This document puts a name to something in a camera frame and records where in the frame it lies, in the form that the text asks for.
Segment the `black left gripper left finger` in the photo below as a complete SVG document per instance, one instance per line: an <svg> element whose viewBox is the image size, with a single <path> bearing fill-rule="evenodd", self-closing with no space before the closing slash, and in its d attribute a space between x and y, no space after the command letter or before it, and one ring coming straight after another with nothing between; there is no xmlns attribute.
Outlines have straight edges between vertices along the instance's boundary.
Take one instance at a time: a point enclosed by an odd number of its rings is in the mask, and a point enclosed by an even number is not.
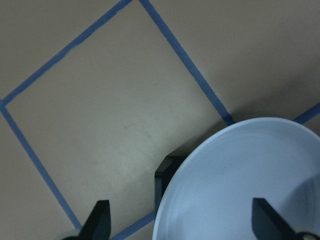
<svg viewBox="0 0 320 240"><path fill-rule="evenodd" d="M109 200L98 200L78 234L64 233L57 240L109 240L111 210Z"/></svg>

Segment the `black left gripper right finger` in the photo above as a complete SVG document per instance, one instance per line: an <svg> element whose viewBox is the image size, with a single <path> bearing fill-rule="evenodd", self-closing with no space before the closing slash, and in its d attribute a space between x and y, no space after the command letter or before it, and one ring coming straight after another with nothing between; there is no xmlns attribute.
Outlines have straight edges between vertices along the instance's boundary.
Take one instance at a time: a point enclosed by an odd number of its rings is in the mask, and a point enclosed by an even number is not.
<svg viewBox="0 0 320 240"><path fill-rule="evenodd" d="M310 231L295 231L265 198L254 197L251 205L251 228L258 240L318 240Z"/></svg>

